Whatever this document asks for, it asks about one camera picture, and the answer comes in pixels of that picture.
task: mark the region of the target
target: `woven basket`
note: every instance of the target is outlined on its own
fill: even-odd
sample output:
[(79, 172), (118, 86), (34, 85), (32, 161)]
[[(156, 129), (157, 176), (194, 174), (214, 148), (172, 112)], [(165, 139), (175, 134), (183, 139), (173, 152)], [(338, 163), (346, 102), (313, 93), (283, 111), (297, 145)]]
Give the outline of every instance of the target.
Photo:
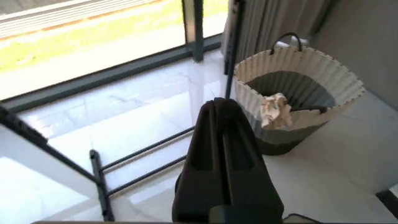
[[(296, 34), (288, 33), (281, 38)], [(285, 47), (258, 53), (235, 66), (236, 99), (265, 155), (281, 155), (342, 113), (365, 89), (361, 80), (329, 55), (310, 47)], [(293, 125), (261, 127), (263, 96), (283, 93), (292, 106)]]

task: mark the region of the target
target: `white marble floor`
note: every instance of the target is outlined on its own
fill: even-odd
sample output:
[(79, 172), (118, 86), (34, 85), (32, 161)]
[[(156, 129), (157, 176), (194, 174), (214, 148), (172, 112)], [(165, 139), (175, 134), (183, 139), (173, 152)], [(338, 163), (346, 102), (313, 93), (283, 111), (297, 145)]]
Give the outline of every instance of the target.
[[(226, 77), (218, 50), (202, 63), (182, 60), (21, 114), (49, 144), (89, 172), (90, 149), (103, 164), (195, 124), (200, 106), (223, 96)], [(372, 94), (329, 122), (291, 153), (264, 157), (285, 204), (321, 222), (398, 221), (374, 196), (398, 182), (398, 112)], [(109, 189), (187, 152), (190, 135), (106, 174)], [(174, 183), (182, 163), (112, 196), (117, 221), (171, 221)], [(58, 184), (19, 161), (0, 157), (0, 216), (9, 223), (101, 220), (98, 199)]]

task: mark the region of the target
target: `basket handle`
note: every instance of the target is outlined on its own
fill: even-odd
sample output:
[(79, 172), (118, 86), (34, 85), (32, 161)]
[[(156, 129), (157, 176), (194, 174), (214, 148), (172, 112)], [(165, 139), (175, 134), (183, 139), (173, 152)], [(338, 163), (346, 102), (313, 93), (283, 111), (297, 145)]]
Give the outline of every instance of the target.
[(294, 37), (297, 39), (297, 42), (298, 42), (298, 51), (299, 51), (299, 52), (303, 51), (303, 47), (302, 47), (302, 44), (301, 44), (301, 40), (300, 40), (300, 38), (298, 37), (298, 35), (297, 35), (296, 33), (293, 33), (293, 32), (288, 32), (288, 33), (282, 35), (281, 37), (279, 37), (279, 38), (275, 41), (275, 43), (272, 44), (271, 52), (269, 52), (269, 55), (273, 55), (273, 54), (274, 54), (276, 43), (278, 43), (278, 41), (279, 41), (280, 39), (282, 39), (282, 38), (284, 38), (284, 37), (286, 37), (286, 36), (288, 36), (288, 35), (292, 35), (292, 36), (294, 36)]

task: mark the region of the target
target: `crumpled cloth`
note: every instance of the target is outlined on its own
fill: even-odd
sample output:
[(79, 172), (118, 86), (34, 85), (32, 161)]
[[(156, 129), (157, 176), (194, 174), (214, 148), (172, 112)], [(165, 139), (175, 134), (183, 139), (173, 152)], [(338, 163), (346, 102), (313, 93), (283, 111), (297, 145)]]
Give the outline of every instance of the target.
[(280, 129), (292, 125), (290, 115), (292, 107), (287, 104), (286, 97), (277, 93), (265, 96), (260, 107), (261, 127), (266, 129)]

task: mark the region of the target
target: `curtain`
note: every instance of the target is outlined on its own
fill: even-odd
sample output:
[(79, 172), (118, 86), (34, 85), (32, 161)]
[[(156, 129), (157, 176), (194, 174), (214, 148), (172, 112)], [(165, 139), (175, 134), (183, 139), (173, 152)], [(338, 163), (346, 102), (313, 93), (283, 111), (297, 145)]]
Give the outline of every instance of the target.
[[(228, 55), (237, 9), (229, 0), (221, 51)], [(326, 12), (331, 0), (246, 0), (239, 36), (236, 62), (270, 49), (278, 37), (295, 32), (301, 39), (309, 38)]]

